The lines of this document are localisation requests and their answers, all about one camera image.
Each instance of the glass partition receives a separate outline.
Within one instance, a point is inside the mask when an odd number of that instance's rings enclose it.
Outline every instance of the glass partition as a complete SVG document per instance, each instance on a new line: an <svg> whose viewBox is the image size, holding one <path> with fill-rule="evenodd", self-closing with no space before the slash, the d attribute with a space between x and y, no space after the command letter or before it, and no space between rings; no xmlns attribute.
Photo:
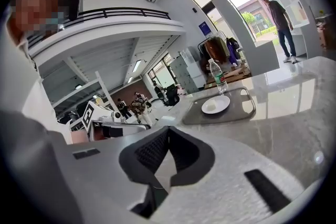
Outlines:
<svg viewBox="0 0 336 224"><path fill-rule="evenodd" d="M218 31L222 31L225 36L227 37L233 37L237 39L234 35L234 33L231 31L231 28L229 25L226 23L226 21L223 19L223 17L220 15L219 11L217 8L214 8L212 11L210 11L208 14L209 19L213 22L215 27L217 28Z"/></svg>

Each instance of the black pants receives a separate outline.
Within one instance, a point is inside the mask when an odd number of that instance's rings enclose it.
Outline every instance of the black pants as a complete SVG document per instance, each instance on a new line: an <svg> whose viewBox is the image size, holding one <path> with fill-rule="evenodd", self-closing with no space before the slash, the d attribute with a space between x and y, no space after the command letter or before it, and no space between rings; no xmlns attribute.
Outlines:
<svg viewBox="0 0 336 224"><path fill-rule="evenodd" d="M132 114L128 112L127 109L120 110L120 113L126 118L126 120L132 116Z"/></svg>
<svg viewBox="0 0 336 224"><path fill-rule="evenodd" d="M280 45L282 46L282 49L284 50L285 55L289 57L289 52L285 44L285 36L286 36L289 47L290 47L290 54L296 57L295 46L294 46L292 34L290 33L290 29L287 28L283 30L278 30L278 36L279 36Z"/></svg>

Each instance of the white pillar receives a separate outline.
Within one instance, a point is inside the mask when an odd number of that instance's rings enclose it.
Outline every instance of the white pillar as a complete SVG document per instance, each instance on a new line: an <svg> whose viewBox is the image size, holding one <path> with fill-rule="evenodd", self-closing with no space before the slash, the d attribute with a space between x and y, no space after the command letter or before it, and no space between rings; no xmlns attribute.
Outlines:
<svg viewBox="0 0 336 224"><path fill-rule="evenodd" d="M105 83L104 83L103 80L101 79L100 74L99 74L98 71L96 71L96 76L97 76L98 81L99 81L99 84L100 84L100 86L101 86L101 88L102 88L102 90L103 90L105 96L107 97L107 100L109 100L110 105L112 106L113 110L116 111L116 112L119 112L119 113L120 113L118 107L116 106L116 104L115 104L114 101L112 100L111 95L109 94L109 91L107 90L107 88L106 88L106 86L105 86Z"/></svg>

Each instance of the marble countertop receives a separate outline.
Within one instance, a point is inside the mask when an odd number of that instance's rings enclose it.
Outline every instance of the marble countertop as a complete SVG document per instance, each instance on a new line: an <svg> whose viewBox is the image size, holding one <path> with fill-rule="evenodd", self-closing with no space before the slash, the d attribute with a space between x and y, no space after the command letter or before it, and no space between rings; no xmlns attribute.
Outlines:
<svg viewBox="0 0 336 224"><path fill-rule="evenodd" d="M231 138L271 159L304 188L324 176L336 143L336 62L315 57L286 68L229 84L244 86L256 105L248 120L211 125L184 125L182 118L194 100L216 88L186 96L157 126Z"/></svg>

